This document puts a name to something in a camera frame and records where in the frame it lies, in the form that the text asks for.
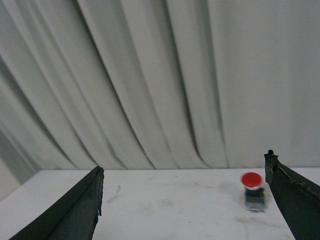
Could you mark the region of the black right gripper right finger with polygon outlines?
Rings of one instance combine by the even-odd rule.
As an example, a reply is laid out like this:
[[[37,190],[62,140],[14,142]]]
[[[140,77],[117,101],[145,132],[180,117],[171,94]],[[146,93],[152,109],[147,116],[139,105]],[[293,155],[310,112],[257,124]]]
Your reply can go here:
[[[273,150],[265,158],[265,181],[296,240],[320,238],[320,186],[280,163]]]

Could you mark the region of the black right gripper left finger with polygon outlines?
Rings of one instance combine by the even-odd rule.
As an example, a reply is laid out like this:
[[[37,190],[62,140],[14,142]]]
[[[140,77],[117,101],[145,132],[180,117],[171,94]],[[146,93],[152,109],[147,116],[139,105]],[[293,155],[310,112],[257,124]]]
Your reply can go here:
[[[91,170],[12,240],[91,240],[102,215],[104,169]]]

